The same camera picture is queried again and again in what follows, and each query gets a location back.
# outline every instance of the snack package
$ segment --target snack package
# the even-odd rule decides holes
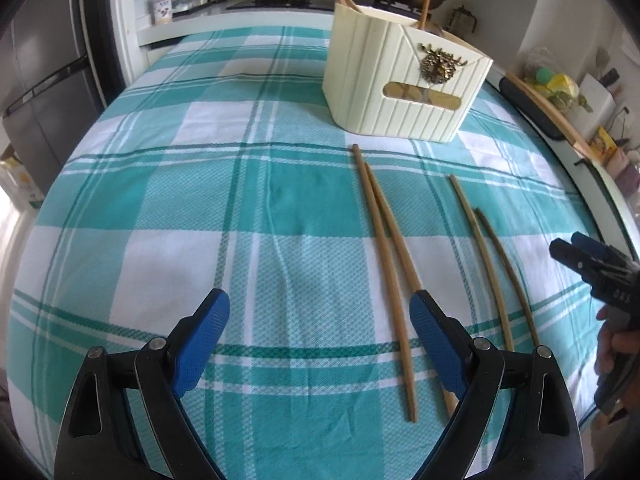
[[[616,143],[602,126],[598,128],[589,146],[601,164],[606,164],[618,149]]]
[[[40,209],[44,195],[36,186],[36,183],[27,172],[22,162],[15,153],[14,147],[9,144],[4,153],[0,155],[0,167],[4,168],[11,180],[17,186],[20,194],[28,200],[31,207]]]

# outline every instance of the refrigerator door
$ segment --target refrigerator door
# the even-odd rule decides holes
[[[26,89],[86,54],[76,0],[25,0],[14,18],[15,52]]]
[[[91,77],[89,69],[84,69],[30,101],[61,167],[100,116],[101,108],[97,107],[89,89]]]
[[[42,133],[31,102],[5,118],[2,126],[33,181],[46,194],[58,176],[61,165]]]
[[[14,56],[14,38],[9,26],[0,38],[0,114],[24,94],[18,66]]]

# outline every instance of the metal screw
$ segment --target metal screw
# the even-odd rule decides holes
[[[477,337],[474,339],[474,346],[478,350],[488,350],[491,348],[491,343],[489,343],[489,340],[484,337]]]
[[[95,359],[102,355],[102,347],[101,346],[92,346],[89,348],[89,351],[86,353],[86,356],[89,359]]]
[[[164,345],[166,345],[164,337],[155,337],[151,341],[149,341],[149,348],[151,350],[159,350],[161,348],[164,348]]]
[[[551,350],[548,347],[544,346],[544,345],[539,346],[536,351],[538,352],[538,355],[540,357],[543,357],[545,359],[549,359],[553,355],[551,353]]]

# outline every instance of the yellow package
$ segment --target yellow package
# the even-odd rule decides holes
[[[598,128],[589,145],[601,164],[606,164],[618,149],[616,143],[602,126]]]
[[[34,209],[39,209],[44,200],[44,195],[27,172],[22,162],[15,153],[14,147],[9,144],[4,153],[0,155],[0,168],[4,168],[11,180],[17,186],[18,191],[23,195]]]
[[[573,79],[565,74],[556,74],[551,78],[551,81],[546,84],[554,94],[558,92],[564,92],[569,94],[571,99],[576,100],[580,95],[580,87],[575,83]]]

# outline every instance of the cardboard box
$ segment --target cardboard box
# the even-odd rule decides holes
[[[44,195],[23,166],[12,145],[9,144],[0,155],[0,166],[9,174],[20,194],[27,199],[31,207],[40,209]]]

